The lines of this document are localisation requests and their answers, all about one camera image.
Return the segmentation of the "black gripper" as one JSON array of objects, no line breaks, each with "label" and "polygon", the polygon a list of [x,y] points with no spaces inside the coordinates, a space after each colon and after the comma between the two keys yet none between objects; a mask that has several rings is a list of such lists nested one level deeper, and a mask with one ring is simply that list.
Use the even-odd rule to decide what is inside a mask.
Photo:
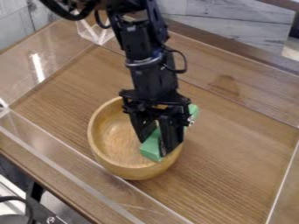
[{"label": "black gripper", "polygon": [[193,124],[191,99],[172,90],[157,99],[144,99],[133,89],[121,90],[123,111],[129,115],[139,141],[143,143],[156,129],[159,119],[159,150],[167,156],[183,142],[184,127]]}]

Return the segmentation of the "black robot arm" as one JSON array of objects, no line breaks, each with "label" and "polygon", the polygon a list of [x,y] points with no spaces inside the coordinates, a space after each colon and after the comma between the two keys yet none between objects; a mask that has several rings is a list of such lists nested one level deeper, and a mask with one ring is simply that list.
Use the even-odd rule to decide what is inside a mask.
[{"label": "black robot arm", "polygon": [[99,0],[107,12],[120,49],[125,53],[133,87],[119,92],[123,111],[143,150],[156,149],[163,158],[183,143],[192,123],[192,101],[177,92],[176,51],[165,45],[168,27],[156,0]]}]

